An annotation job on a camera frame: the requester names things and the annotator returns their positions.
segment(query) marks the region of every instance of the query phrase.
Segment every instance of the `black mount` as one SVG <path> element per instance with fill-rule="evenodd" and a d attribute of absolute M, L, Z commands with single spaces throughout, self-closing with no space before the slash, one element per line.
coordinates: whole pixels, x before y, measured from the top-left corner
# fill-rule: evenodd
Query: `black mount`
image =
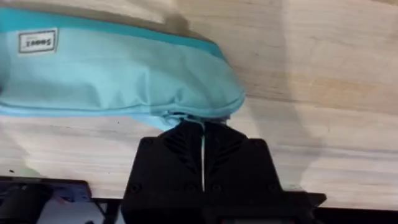
<path fill-rule="evenodd" d="M 284 191 L 264 140 L 223 124 L 184 121 L 141 140 L 121 210 L 126 223 L 304 224 L 314 222 L 312 210 L 325 200 L 325 194 Z"/>

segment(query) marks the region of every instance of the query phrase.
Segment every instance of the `black object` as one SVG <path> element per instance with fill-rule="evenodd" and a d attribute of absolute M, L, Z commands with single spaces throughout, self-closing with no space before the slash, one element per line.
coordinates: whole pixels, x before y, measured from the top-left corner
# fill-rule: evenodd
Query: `black object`
<path fill-rule="evenodd" d="M 141 140 L 121 211 L 127 224 L 248 218 L 304 224 L 314 222 L 312 210 L 325 200 L 324 194 L 285 192 L 264 140 L 223 124 L 184 121 Z"/>
<path fill-rule="evenodd" d="M 69 202 L 91 200 L 85 181 L 0 177 L 0 223 L 36 223 L 53 196 Z"/>

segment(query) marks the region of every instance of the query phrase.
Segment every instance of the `light blue pencil case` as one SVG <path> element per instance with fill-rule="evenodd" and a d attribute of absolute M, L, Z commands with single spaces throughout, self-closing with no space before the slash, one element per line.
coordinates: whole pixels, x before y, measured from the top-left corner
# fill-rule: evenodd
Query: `light blue pencil case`
<path fill-rule="evenodd" d="M 0 114 L 124 115 L 166 130 L 181 117 L 223 119 L 243 101 L 214 43 L 0 8 Z"/>

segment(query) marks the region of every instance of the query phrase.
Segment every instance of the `screw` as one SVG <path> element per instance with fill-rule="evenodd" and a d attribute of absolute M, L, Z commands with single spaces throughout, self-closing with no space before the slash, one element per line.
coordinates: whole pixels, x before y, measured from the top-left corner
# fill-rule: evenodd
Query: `screw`
<path fill-rule="evenodd" d="M 141 190 L 141 185 L 140 184 L 132 184 L 130 187 L 130 192 L 133 194 L 138 193 Z"/>
<path fill-rule="evenodd" d="M 223 190 L 223 188 L 221 187 L 221 185 L 218 185 L 218 184 L 213 185 L 213 186 L 211 187 L 211 189 L 212 189 L 214 192 L 221 192 L 221 191 Z"/>
<path fill-rule="evenodd" d="M 264 142 L 264 140 L 255 140 L 254 141 L 254 145 L 255 146 L 264 146 L 265 145 L 265 142 Z"/>
<path fill-rule="evenodd" d="M 187 186 L 185 187 L 185 190 L 186 190 L 187 192 L 194 193 L 194 192 L 197 191 L 197 188 L 196 188 L 193 184 L 190 184 L 190 185 L 187 185 Z"/>

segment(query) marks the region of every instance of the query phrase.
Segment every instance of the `light wood surface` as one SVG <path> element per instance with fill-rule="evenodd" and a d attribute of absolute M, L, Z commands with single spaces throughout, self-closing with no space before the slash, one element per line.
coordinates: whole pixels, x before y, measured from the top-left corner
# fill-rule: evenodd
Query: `light wood surface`
<path fill-rule="evenodd" d="M 269 143 L 285 188 L 398 210 L 398 1 L 6 4 L 215 41 L 248 92 L 229 124 Z M 84 179 L 121 197 L 140 138 L 159 133 L 129 118 L 0 117 L 0 175 Z"/>

